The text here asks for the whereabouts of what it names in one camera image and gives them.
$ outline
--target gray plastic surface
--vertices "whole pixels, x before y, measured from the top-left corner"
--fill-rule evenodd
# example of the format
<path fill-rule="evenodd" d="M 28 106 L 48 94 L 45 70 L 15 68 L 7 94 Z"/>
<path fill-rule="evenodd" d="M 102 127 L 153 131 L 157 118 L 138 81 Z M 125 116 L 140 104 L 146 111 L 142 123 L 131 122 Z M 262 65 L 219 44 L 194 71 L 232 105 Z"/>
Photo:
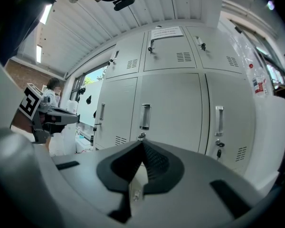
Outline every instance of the gray plastic surface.
<path fill-rule="evenodd" d="M 261 196 L 240 176 L 210 157 L 152 142 L 178 156 L 185 173 L 168 193 L 145 195 L 126 224 L 107 216 L 121 195 L 108 191 L 96 175 L 97 164 L 134 142 L 91 153 L 50 158 L 40 145 L 0 130 L 0 183 L 22 213 L 40 227 L 217 227 L 234 221 L 209 185 L 223 179 L 248 205 Z M 56 164 L 78 161 L 59 171 Z"/>
<path fill-rule="evenodd" d="M 49 116 L 60 116 L 61 122 L 55 122 L 55 125 L 67 125 L 67 124 L 73 124 L 78 121 L 78 116 L 76 114 L 73 114 L 71 112 L 68 112 L 62 108 L 58 107 L 50 107 L 47 111 L 47 114 Z"/>

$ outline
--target ceiling light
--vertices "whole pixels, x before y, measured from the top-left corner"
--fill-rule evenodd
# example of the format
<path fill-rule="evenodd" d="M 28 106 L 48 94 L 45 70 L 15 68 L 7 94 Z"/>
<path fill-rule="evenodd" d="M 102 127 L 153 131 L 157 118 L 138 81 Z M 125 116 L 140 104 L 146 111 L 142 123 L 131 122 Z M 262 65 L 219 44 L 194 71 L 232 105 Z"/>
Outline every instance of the ceiling light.
<path fill-rule="evenodd" d="M 267 7 L 268 7 L 270 10 L 274 10 L 274 8 L 275 8 L 274 2 L 273 2 L 273 1 L 268 1 Z"/>
<path fill-rule="evenodd" d="M 37 45 L 36 48 L 36 61 L 41 63 L 41 52 L 42 52 L 42 47 L 40 45 Z"/>
<path fill-rule="evenodd" d="M 52 4 L 46 6 L 46 8 L 44 9 L 43 15 L 40 19 L 41 23 L 46 24 L 51 8 L 52 8 Z"/>

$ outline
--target gray metal cabinet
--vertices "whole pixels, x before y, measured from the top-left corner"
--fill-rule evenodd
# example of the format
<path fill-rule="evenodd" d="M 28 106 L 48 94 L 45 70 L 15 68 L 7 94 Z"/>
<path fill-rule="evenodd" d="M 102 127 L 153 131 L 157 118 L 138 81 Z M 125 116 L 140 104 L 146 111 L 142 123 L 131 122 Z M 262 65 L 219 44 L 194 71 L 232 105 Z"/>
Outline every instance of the gray metal cabinet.
<path fill-rule="evenodd" d="M 198 74 L 143 76 L 136 100 L 139 113 L 134 113 L 133 134 L 143 132 L 148 140 L 198 151 L 202 125 Z"/>
<path fill-rule="evenodd" d="M 206 155 L 230 169 L 246 167 L 254 139 L 255 107 L 249 83 L 239 77 L 206 73 L 210 127 Z M 218 147 L 216 141 L 224 143 Z"/>
<path fill-rule="evenodd" d="M 106 78 L 137 73 L 142 54 L 144 33 L 137 33 L 117 42 L 106 71 Z"/>
<path fill-rule="evenodd" d="M 96 145 L 108 148 L 129 141 L 136 82 L 137 78 L 128 78 L 103 83 L 95 118 L 95 123 L 101 123 L 95 132 Z"/>
<path fill-rule="evenodd" d="M 183 36 L 154 40 L 152 43 L 152 53 L 146 50 L 144 71 L 166 68 L 196 67 L 188 39 L 183 28 L 180 27 L 180 29 Z M 147 47 L 149 47 L 150 40 L 151 31 L 148 33 Z"/>
<path fill-rule="evenodd" d="M 242 66 L 238 55 L 224 35 L 215 28 L 187 27 L 203 68 L 226 70 L 242 73 Z M 206 49 L 201 49 L 201 44 L 206 44 Z"/>

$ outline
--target keyhole lock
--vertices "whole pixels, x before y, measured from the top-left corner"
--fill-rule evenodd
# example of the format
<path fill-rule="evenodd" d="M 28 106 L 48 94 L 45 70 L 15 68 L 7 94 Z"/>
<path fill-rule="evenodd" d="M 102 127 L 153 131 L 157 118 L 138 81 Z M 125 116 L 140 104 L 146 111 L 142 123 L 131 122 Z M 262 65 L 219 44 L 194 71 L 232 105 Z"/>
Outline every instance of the keyhole lock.
<path fill-rule="evenodd" d="M 205 44 L 205 43 L 201 44 L 200 49 L 202 49 L 203 51 L 205 51 L 205 50 L 206 50 L 206 44 Z"/>
<path fill-rule="evenodd" d="M 215 144 L 221 148 L 225 146 L 225 144 L 223 142 L 221 142 L 219 139 L 215 141 Z"/>
<path fill-rule="evenodd" d="M 221 155 L 222 155 L 222 150 L 218 150 L 217 157 L 220 158 Z"/>
<path fill-rule="evenodd" d="M 94 128 L 93 128 L 93 132 L 96 132 L 96 131 L 97 131 L 97 128 L 96 128 L 96 127 L 94 127 Z"/>
<path fill-rule="evenodd" d="M 115 60 L 110 59 L 110 60 L 108 61 L 107 65 L 108 65 L 108 66 L 110 66 L 110 65 L 111 65 L 111 63 L 115 64 Z"/>
<path fill-rule="evenodd" d="M 154 49 L 155 49 L 155 40 L 153 39 L 149 41 L 148 51 L 150 51 L 150 54 L 153 52 Z"/>
<path fill-rule="evenodd" d="M 142 141 L 143 138 L 145 138 L 145 137 L 146 137 L 146 134 L 145 134 L 145 133 L 141 133 L 141 134 L 138 136 L 138 140 L 139 140 L 139 141 Z"/>

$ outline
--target cabinet handle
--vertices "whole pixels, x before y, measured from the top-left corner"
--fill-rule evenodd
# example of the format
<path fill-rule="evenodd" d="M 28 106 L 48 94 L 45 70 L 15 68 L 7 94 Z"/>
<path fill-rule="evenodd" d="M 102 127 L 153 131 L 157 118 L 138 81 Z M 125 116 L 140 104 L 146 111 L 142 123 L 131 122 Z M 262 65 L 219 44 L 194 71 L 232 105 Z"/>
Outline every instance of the cabinet handle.
<path fill-rule="evenodd" d="M 99 120 L 103 120 L 104 119 L 104 111 L 105 111 L 105 106 L 104 105 L 105 105 L 105 103 L 101 103 Z"/>
<path fill-rule="evenodd" d="M 149 41 L 149 45 L 148 45 L 148 51 L 150 51 L 150 53 L 155 49 L 155 40 L 152 39 Z"/>
<path fill-rule="evenodd" d="M 115 52 L 115 55 L 114 55 L 114 58 L 113 58 L 114 61 L 117 59 L 118 53 L 119 53 L 119 50 Z"/>
<path fill-rule="evenodd" d="M 199 36 L 194 36 L 193 38 L 196 45 L 201 46 L 203 44 L 203 41 Z"/>
<path fill-rule="evenodd" d="M 223 113 L 224 107 L 223 106 L 216 106 L 215 107 L 215 132 L 214 136 L 223 136 Z"/>
<path fill-rule="evenodd" d="M 148 130 L 150 126 L 150 116 L 151 116 L 151 105 L 150 104 L 142 104 L 141 110 L 141 123 L 139 128 Z"/>

